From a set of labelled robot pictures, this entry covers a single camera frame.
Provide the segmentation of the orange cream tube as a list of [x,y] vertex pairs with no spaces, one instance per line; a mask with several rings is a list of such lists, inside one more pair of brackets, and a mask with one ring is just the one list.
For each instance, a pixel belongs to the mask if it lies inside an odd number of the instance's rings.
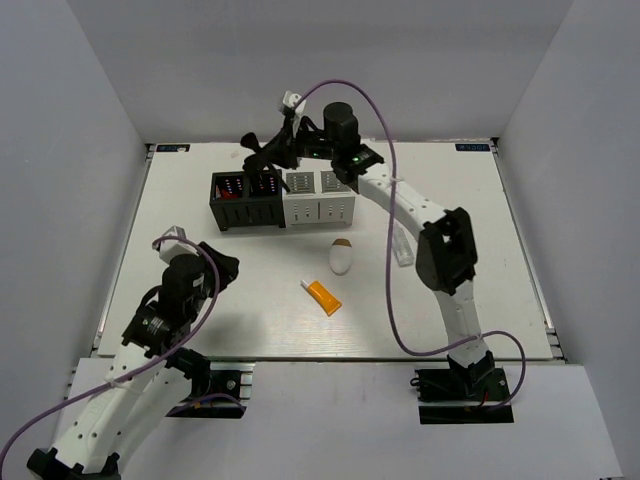
[[319,281],[300,281],[301,287],[317,302],[327,316],[332,316],[342,303]]

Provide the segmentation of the white oval makeup sponge case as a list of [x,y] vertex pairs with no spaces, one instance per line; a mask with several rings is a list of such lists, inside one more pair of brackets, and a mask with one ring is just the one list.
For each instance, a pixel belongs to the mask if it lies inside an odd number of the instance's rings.
[[353,247],[346,238],[337,238],[329,249],[329,267],[338,276],[345,275],[351,268]]

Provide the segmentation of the black flat-head makeup brush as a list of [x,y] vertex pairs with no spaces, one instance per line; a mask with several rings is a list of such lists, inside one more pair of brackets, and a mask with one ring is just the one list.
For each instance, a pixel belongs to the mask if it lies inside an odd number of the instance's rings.
[[273,156],[267,150],[267,147],[260,146],[259,141],[253,132],[245,134],[240,139],[240,145],[243,148],[252,151],[252,154],[247,156],[243,162],[243,171],[246,174],[250,177],[258,176],[263,170],[267,170],[280,182],[281,187],[287,193],[290,192],[289,186],[286,184],[272,162]]

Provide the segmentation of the red lip gloss tube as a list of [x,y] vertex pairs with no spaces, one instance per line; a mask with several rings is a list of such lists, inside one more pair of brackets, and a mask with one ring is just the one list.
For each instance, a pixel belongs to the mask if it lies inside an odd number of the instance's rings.
[[221,187],[215,188],[215,198],[217,200],[235,200],[242,197],[242,193],[229,191]]

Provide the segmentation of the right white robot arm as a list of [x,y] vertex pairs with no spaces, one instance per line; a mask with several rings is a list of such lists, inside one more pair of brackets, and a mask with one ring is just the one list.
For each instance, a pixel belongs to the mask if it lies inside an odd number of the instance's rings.
[[257,175],[275,166],[296,169],[303,158],[328,160],[341,184],[384,209],[392,223],[400,223],[417,243],[416,273],[441,311],[452,388],[463,398],[477,397],[495,362],[474,300],[478,255],[468,212],[439,206],[401,180],[393,163],[363,143],[349,104],[326,106],[321,127],[288,106],[282,114],[281,129],[267,143],[259,143],[254,133],[241,138],[241,146],[251,152],[244,171]]

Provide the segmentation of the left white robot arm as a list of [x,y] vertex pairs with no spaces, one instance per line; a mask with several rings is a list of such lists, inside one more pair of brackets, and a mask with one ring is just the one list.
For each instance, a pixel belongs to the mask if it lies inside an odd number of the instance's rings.
[[37,479],[118,479],[142,441],[173,410],[208,398],[210,360],[185,344],[239,273],[237,258],[205,242],[166,234],[154,244],[166,264],[141,299],[104,382],[68,430],[35,450]]

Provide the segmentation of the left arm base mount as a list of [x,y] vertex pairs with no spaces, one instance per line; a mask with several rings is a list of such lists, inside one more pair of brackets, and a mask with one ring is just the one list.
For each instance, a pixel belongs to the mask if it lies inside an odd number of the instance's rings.
[[168,414],[172,418],[241,419],[248,407],[253,366],[213,361],[181,348],[170,356],[167,368],[177,369],[187,381],[188,395]]

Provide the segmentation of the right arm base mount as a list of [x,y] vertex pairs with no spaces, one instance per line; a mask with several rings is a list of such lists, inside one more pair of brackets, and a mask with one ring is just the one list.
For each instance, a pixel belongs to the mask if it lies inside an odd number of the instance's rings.
[[496,408],[497,404],[510,395],[502,368],[496,368],[471,393],[456,383],[449,369],[418,369],[409,384],[418,396],[421,425],[490,425],[514,422],[510,404]]

